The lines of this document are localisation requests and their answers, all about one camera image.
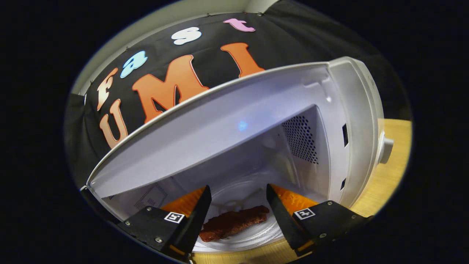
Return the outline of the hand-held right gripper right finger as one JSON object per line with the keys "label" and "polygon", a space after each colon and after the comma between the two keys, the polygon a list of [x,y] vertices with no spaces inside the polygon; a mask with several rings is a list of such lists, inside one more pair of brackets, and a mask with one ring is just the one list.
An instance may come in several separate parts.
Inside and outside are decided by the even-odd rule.
{"label": "hand-held right gripper right finger", "polygon": [[364,228],[364,217],[338,202],[312,202],[275,184],[266,185],[266,199],[287,243],[298,257],[330,247]]}

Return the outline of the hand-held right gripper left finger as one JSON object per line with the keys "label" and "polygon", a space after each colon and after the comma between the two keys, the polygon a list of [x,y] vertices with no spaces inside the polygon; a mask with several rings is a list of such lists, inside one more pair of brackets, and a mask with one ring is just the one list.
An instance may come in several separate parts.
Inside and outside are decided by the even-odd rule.
{"label": "hand-held right gripper left finger", "polygon": [[191,262],[190,255],[211,205],[208,185],[185,197],[194,197],[189,215],[147,206],[117,224],[118,229],[144,247],[175,262]]}

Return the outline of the reddish brown meat strip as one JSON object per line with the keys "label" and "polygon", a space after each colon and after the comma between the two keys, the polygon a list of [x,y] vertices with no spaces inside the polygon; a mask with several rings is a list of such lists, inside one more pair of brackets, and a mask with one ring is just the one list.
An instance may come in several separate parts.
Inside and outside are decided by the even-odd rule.
{"label": "reddish brown meat strip", "polygon": [[236,235],[252,225],[265,222],[269,212],[270,209],[263,205],[239,212],[225,212],[203,224],[199,237],[203,242],[214,242]]}

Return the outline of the white microwave oven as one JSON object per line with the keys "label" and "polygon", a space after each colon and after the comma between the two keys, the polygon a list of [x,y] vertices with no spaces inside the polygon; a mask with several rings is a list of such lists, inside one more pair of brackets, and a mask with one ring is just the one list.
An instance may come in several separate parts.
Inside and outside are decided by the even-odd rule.
{"label": "white microwave oven", "polygon": [[350,208],[394,141],[380,94],[354,58],[277,67],[227,82],[118,143],[82,188],[117,224],[208,185],[273,172],[275,184]]}

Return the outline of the glass microwave turntable plate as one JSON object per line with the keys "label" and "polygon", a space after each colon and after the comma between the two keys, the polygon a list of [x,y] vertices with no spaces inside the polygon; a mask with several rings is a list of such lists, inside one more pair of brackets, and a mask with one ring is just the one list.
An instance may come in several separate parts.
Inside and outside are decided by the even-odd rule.
{"label": "glass microwave turntable plate", "polygon": [[[255,173],[235,179],[233,182],[211,187],[212,201],[205,221],[225,212],[238,212],[263,205],[270,209],[266,199],[266,185],[279,183],[281,175],[273,172]],[[198,238],[193,251],[196,253],[218,254],[229,251],[244,251],[276,242],[282,238],[282,232],[272,212],[263,223],[254,224],[238,234],[213,242],[203,242]]]}

